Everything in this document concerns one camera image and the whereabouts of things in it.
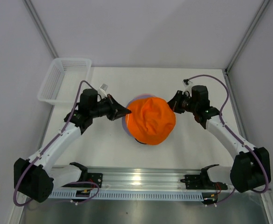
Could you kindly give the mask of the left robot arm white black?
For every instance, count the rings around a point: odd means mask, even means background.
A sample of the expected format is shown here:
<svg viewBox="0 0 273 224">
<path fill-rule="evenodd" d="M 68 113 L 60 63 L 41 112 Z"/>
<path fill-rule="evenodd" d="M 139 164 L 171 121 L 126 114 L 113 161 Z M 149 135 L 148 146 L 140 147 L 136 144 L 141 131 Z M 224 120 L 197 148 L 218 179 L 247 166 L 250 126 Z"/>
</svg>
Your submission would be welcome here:
<svg viewBox="0 0 273 224">
<path fill-rule="evenodd" d="M 28 159 L 19 158 L 14 163 L 14 194 L 18 192 L 39 203 L 44 202 L 54 189 L 66 185 L 83 187 L 88 184 L 88 168 L 77 162 L 53 172 L 52 167 L 65 150 L 92 125 L 98 117 L 114 121 L 131 111 L 110 95 L 101 97 L 94 89 L 78 92 L 74 106 L 64 118 L 63 127 L 44 147 Z"/>
</svg>

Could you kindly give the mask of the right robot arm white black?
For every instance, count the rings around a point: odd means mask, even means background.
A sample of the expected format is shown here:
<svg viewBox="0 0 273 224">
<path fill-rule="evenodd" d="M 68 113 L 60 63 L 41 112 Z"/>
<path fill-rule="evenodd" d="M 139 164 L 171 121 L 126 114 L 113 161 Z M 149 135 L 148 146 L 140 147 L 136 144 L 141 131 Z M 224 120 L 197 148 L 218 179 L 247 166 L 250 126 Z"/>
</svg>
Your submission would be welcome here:
<svg viewBox="0 0 273 224">
<path fill-rule="evenodd" d="M 233 159 L 231 167 L 214 164 L 203 168 L 199 181 L 204 188 L 220 182 L 232 185 L 240 193 L 249 190 L 260 193 L 257 188 L 261 186 L 265 187 L 264 191 L 268 190 L 271 181 L 269 152 L 249 143 L 224 122 L 222 112 L 210 105 L 206 86 L 195 85 L 191 91 L 177 91 L 168 105 L 175 113 L 192 113 L 195 121 L 215 136 Z"/>
</svg>

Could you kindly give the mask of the pink bucket hat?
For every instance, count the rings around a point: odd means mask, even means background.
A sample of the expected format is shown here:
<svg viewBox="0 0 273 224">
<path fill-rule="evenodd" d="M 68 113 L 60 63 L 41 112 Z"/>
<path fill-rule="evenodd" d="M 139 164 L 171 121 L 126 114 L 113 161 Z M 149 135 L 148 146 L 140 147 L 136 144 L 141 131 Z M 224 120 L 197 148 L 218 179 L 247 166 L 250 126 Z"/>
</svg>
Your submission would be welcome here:
<svg viewBox="0 0 273 224">
<path fill-rule="evenodd" d="M 152 98 L 155 97 L 155 95 L 152 94 L 141 94 L 135 97 L 135 99 L 146 99 L 146 98 Z"/>
</svg>

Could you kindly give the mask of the red hat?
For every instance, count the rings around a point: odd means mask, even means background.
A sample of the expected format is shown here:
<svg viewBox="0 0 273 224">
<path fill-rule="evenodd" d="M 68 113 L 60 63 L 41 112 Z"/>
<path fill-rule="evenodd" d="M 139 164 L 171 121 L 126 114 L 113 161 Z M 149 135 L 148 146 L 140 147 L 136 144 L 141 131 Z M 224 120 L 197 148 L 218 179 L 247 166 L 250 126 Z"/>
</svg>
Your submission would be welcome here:
<svg viewBox="0 0 273 224">
<path fill-rule="evenodd" d="M 176 125 L 176 115 L 167 102 L 158 97 L 136 99 L 127 109 L 125 127 L 134 139 L 148 145 L 165 141 Z"/>
</svg>

